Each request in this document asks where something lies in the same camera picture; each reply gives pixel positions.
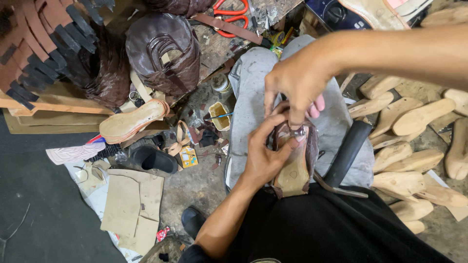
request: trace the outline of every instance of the hand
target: hand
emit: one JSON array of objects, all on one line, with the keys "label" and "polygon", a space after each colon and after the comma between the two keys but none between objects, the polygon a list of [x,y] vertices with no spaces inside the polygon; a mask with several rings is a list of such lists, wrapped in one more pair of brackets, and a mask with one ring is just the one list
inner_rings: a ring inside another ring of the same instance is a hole
[{"label": "hand", "polygon": [[305,142],[305,136],[289,138],[279,151],[266,147],[266,139],[275,126],[288,119],[288,114],[277,114],[268,117],[258,128],[248,136],[249,147],[244,173],[236,185],[257,191],[270,182],[283,168],[289,155]]},{"label": "hand", "polygon": [[273,67],[265,76],[265,117],[272,113],[278,92],[290,101],[291,129],[297,130],[304,122],[304,116],[319,116],[325,108],[321,93],[337,72],[328,53],[327,45],[320,39]]}]

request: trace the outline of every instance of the black slide sandal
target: black slide sandal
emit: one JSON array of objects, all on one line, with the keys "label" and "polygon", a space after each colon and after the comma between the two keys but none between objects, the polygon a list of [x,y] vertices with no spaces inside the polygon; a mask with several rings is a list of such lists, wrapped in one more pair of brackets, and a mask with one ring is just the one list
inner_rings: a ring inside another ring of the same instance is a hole
[{"label": "black slide sandal", "polygon": [[131,161],[144,170],[158,169],[168,174],[177,172],[177,160],[151,146],[140,146],[130,155]]}]

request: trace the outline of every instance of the black mat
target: black mat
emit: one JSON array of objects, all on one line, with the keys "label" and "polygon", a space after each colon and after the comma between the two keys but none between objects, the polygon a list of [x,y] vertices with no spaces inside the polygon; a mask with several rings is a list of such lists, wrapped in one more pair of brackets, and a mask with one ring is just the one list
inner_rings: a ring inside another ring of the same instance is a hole
[{"label": "black mat", "polygon": [[99,229],[100,220],[81,199],[64,165],[53,164],[43,151],[5,155],[8,151],[1,149],[2,239],[16,229],[31,204],[23,225],[7,242],[4,262],[126,262],[109,234]]}]

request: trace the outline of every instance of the stack of leather strips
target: stack of leather strips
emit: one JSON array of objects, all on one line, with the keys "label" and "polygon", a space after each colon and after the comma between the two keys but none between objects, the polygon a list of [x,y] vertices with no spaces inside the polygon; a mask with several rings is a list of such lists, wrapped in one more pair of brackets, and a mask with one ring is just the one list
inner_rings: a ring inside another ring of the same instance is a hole
[{"label": "stack of leather strips", "polygon": [[[102,18],[88,0],[80,0],[97,23]],[[113,0],[106,0],[112,8]],[[27,109],[39,97],[31,91],[42,91],[56,79],[68,77],[67,57],[83,48],[96,51],[95,32],[84,20],[73,0],[21,0],[11,6],[11,31],[0,43],[0,90]]]}]

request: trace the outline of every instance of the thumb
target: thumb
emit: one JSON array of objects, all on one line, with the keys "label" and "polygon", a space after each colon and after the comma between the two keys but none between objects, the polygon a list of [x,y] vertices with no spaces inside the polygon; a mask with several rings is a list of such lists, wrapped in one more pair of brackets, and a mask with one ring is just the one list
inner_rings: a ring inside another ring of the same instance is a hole
[{"label": "thumb", "polygon": [[291,153],[304,143],[306,136],[298,136],[289,138],[286,143],[278,151],[278,156],[281,161],[286,161]]}]

